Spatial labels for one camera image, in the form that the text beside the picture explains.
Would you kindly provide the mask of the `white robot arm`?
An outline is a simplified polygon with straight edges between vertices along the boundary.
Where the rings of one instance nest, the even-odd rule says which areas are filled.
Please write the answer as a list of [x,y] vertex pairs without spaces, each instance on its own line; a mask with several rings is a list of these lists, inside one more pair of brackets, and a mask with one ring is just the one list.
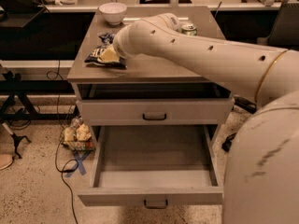
[[222,223],[299,224],[299,52],[180,34],[177,21],[135,21],[114,49],[165,58],[259,105],[229,152]]

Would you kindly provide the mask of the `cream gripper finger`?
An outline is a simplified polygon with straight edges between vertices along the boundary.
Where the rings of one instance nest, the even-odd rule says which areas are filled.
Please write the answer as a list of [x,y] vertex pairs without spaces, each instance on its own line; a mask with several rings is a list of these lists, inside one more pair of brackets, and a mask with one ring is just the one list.
[[100,49],[99,59],[104,63],[113,63],[119,60],[119,56],[112,46]]

